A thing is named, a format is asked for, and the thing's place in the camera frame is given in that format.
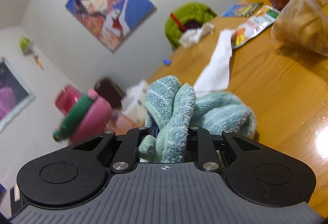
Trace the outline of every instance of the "poster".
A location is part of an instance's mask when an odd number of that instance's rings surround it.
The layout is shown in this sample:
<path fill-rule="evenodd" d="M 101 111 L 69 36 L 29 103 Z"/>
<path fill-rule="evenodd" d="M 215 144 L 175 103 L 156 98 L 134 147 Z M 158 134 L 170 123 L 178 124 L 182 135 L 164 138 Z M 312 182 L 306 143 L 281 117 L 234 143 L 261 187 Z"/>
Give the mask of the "poster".
<path fill-rule="evenodd" d="M 29 103 L 35 100 L 31 90 L 14 72 L 8 61 L 0 60 L 0 132 Z"/>
<path fill-rule="evenodd" d="M 66 9 L 114 52 L 155 7 L 149 0 L 69 0 Z"/>

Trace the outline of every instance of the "purple picture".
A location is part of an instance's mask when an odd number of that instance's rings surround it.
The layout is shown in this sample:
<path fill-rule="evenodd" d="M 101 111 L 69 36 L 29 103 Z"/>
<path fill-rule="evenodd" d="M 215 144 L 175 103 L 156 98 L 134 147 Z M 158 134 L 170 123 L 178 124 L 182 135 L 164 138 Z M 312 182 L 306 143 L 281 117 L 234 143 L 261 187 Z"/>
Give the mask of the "purple picture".
<path fill-rule="evenodd" d="M 34 94 L 16 75 L 6 59 L 0 61 L 0 131 L 31 101 Z"/>

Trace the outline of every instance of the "crosshair marking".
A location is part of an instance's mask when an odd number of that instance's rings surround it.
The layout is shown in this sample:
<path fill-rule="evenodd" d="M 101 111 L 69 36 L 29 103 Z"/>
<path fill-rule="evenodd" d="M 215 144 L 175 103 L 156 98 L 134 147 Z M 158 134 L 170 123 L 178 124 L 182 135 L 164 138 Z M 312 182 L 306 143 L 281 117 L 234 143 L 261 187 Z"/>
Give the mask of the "crosshair marking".
<path fill-rule="evenodd" d="M 171 167 L 169 167 L 169 166 L 167 166 L 167 165 L 161 167 L 161 169 L 162 169 L 162 170 L 165 170 L 165 171 L 169 170 L 170 168 L 171 168 Z"/>

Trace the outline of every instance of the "blue object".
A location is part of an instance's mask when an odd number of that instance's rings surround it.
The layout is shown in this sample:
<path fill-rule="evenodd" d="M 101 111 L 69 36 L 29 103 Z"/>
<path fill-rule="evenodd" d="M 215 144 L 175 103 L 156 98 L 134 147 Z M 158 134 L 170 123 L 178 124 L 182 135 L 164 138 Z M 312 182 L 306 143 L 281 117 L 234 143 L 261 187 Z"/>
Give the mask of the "blue object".
<path fill-rule="evenodd" d="M 6 192 L 6 189 L 0 184 L 0 196 L 4 192 Z"/>
<path fill-rule="evenodd" d="M 168 58 L 164 58 L 163 63 L 165 64 L 165 66 L 169 66 L 171 64 L 171 60 Z"/>

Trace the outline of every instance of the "plastic bag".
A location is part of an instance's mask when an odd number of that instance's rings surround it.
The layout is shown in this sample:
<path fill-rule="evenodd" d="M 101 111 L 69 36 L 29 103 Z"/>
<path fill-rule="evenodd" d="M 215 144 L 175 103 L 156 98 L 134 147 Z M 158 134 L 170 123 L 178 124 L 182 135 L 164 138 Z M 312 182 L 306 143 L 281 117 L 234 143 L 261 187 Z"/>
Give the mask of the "plastic bag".
<path fill-rule="evenodd" d="M 290 0 L 271 35 L 275 42 L 328 56 L 328 0 Z"/>
<path fill-rule="evenodd" d="M 141 80 L 137 85 L 126 90 L 126 96 L 121 100 L 122 113 L 135 122 L 139 127 L 145 125 L 147 110 L 143 106 L 146 101 L 148 83 Z"/>

